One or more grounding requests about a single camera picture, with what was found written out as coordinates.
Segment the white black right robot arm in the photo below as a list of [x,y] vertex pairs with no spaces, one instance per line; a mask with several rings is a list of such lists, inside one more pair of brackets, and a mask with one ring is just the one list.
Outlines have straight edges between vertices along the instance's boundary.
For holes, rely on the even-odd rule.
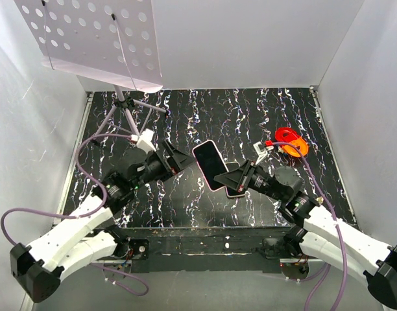
[[361,284],[387,308],[397,310],[397,244],[368,236],[302,192],[303,181],[291,167],[269,174],[250,160],[215,177],[236,191],[252,189],[281,203],[282,216],[294,226],[284,238],[291,257],[316,257]]

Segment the phone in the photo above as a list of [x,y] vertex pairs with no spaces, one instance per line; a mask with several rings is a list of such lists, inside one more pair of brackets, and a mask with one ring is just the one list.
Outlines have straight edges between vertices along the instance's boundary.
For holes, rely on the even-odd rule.
[[[226,163],[226,168],[227,168],[227,172],[231,172],[231,171],[239,168],[239,163],[236,161]],[[225,186],[225,192],[226,192],[227,198],[230,198],[230,199],[245,197],[245,192],[237,192],[236,190],[234,190],[228,186]]]

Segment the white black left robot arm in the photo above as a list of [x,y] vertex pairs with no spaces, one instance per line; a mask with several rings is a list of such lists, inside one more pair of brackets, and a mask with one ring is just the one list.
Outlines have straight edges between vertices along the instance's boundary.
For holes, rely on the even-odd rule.
[[149,151],[131,149],[70,215],[40,238],[10,250],[13,277],[34,303],[41,303],[77,270],[104,257],[124,258],[129,236],[116,225],[96,228],[133,200],[139,188],[167,181],[194,161],[169,141]]

